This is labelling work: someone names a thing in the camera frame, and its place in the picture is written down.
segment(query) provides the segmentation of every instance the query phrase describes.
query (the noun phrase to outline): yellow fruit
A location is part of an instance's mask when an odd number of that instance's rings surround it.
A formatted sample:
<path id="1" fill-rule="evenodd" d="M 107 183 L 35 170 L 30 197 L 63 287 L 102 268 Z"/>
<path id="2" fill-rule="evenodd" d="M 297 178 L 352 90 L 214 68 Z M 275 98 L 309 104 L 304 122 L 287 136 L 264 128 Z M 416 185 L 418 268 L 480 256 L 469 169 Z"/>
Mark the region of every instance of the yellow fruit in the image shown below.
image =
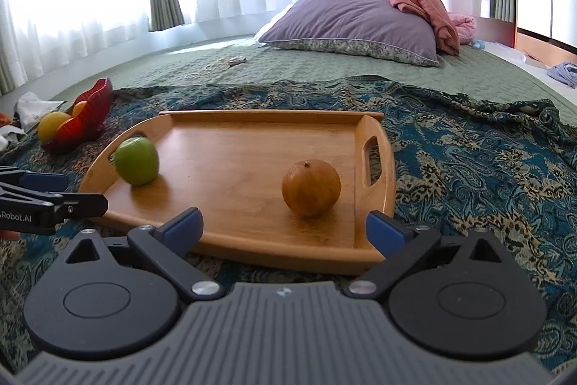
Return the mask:
<path id="1" fill-rule="evenodd" d="M 80 115 L 80 112 L 84 109 L 84 107 L 86 106 L 87 101 L 79 101 L 76 105 L 74 105 L 74 108 L 72 108 L 72 118 L 76 118 L 78 115 Z"/>
<path id="2" fill-rule="evenodd" d="M 298 162 L 283 178 L 282 193 L 287 206 L 299 216 L 319 216 L 339 199 L 339 174 L 322 160 Z"/>
<path id="3" fill-rule="evenodd" d="M 58 132 L 58 128 L 70 119 L 71 116 L 63 111 L 53 111 L 48 113 L 38 123 L 37 133 L 40 142 L 46 144 L 52 141 Z"/>

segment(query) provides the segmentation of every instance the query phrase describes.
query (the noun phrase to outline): wooden bed frame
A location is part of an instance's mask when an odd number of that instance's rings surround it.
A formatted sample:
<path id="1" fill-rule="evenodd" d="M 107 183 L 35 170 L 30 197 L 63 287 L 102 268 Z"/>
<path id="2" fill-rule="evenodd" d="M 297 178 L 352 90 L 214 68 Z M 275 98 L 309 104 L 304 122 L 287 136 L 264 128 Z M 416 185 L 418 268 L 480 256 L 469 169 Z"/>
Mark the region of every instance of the wooden bed frame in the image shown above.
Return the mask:
<path id="1" fill-rule="evenodd" d="M 577 63 L 577 54 L 518 32 L 514 23 L 484 17 L 476 17 L 476 19 L 478 40 L 495 41 L 518 49 L 549 67 L 564 61 Z"/>

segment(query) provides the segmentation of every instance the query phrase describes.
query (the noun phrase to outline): pillow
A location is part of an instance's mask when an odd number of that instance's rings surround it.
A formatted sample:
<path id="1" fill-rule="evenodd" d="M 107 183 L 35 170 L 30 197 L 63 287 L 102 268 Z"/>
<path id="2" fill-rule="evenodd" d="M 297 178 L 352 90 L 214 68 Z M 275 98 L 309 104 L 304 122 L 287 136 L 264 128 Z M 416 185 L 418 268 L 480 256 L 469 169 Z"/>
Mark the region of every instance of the pillow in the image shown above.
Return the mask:
<path id="1" fill-rule="evenodd" d="M 278 48 L 439 65 L 431 26 L 389 0 L 298 0 L 267 27 L 255 40 Z"/>

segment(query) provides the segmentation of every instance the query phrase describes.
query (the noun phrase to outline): paisley blanket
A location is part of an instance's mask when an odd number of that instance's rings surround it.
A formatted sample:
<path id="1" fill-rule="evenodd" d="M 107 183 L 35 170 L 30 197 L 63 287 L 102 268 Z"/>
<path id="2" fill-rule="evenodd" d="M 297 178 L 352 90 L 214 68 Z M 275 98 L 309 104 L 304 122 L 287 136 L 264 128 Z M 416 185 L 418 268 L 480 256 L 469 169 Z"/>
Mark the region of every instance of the paisley blanket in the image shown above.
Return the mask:
<path id="1" fill-rule="evenodd" d="M 106 132 L 69 155 L 50 157 L 30 135 L 2 165 L 62 172 L 75 189 L 120 132 L 160 110 L 277 108 L 380 111 L 395 152 L 395 217 L 445 235 L 486 226 L 539 288 L 548 316 L 534 351 L 549 369 L 577 355 L 577 130 L 559 121 L 549 100 L 475 101 L 362 76 L 330 82 L 150 87 L 115 92 Z M 67 222 L 54 237 L 23 235 L 0 246 L 0 345 L 18 371 L 34 356 L 22 320 L 31 286 L 85 222 Z M 269 270 L 190 256 L 226 286 L 235 281 L 346 279 Z"/>

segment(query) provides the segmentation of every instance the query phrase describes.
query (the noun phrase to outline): red bowl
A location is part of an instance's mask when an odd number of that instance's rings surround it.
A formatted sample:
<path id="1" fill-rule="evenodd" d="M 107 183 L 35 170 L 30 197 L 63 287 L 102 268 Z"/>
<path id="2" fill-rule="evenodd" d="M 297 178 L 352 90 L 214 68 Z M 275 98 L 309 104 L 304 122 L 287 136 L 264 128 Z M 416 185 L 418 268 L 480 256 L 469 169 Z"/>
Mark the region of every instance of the red bowl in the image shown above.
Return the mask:
<path id="1" fill-rule="evenodd" d="M 114 100 L 112 82 L 108 77 L 98 79 L 94 87 L 79 95 L 70 107 L 71 111 L 80 101 L 86 101 L 83 110 L 60 128 L 52 141 L 42 148 L 51 154 L 66 154 L 86 141 L 94 141 L 104 131 L 104 120 Z"/>

